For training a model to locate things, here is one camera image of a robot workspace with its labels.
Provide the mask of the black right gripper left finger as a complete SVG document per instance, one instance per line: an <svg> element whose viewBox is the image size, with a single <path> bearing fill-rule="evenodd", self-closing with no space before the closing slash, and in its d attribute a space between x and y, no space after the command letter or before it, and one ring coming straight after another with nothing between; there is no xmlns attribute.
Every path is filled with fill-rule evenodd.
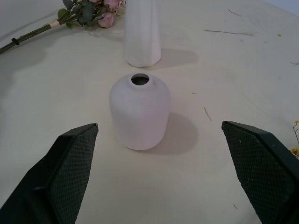
<svg viewBox="0 0 299 224"><path fill-rule="evenodd" d="M93 123L60 135L0 208L0 224L75 224L98 131Z"/></svg>

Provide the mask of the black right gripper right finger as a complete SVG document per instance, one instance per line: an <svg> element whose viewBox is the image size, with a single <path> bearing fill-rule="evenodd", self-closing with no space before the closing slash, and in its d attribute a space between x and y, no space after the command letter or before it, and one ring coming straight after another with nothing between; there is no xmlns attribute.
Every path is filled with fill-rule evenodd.
<svg viewBox="0 0 299 224"><path fill-rule="evenodd" d="M262 224L299 224L299 159L272 133L223 121L237 178Z"/></svg>

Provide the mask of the short round pink vase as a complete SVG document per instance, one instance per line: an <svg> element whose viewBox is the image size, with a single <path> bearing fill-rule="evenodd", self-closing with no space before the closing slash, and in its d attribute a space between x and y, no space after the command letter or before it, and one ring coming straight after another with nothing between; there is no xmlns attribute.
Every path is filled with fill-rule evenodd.
<svg viewBox="0 0 299 224"><path fill-rule="evenodd" d="M147 150L163 139L170 113L168 86L149 73L120 78L109 95L112 121L119 141L133 150Z"/></svg>

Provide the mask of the tall white ribbed vase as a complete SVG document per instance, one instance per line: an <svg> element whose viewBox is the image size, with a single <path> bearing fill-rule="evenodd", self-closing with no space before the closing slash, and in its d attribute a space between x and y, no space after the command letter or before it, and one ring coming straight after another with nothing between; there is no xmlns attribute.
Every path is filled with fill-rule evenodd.
<svg viewBox="0 0 299 224"><path fill-rule="evenodd" d="M157 0L127 0L125 60L133 67L151 67L161 59Z"/></svg>

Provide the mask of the yellow dried flower sprig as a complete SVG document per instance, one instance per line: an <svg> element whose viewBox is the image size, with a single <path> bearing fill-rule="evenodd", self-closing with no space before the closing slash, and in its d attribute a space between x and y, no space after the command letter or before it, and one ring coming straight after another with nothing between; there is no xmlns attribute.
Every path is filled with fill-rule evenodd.
<svg viewBox="0 0 299 224"><path fill-rule="evenodd" d="M296 138L296 146L293 146L289 151L299 160L299 120L294 121L294 126L292 127L294 136Z"/></svg>

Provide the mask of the long thin dry twig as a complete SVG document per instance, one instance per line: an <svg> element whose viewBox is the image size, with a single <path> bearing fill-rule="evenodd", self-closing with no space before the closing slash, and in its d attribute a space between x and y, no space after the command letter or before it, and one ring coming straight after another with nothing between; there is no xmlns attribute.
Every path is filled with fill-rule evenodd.
<svg viewBox="0 0 299 224"><path fill-rule="evenodd" d="M244 33L244 32L227 32L227 31L215 31L215 30L204 30L206 32L213 32L213 33L225 33L225 34L232 34L232 35L247 35L247 36L254 36L254 33Z"/></svg>

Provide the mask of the pink rose bouquet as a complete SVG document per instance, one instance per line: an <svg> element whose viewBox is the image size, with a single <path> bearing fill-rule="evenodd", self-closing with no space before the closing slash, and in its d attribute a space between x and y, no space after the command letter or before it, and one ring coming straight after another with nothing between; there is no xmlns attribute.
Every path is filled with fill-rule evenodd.
<svg viewBox="0 0 299 224"><path fill-rule="evenodd" d="M62 2L64 8L58 11L56 20L17 39L12 38L9 44L0 48L0 55L26 40L62 25L73 28L92 27L98 24L101 28L110 28L114 18L125 12L127 3L126 0L62 0Z"/></svg>

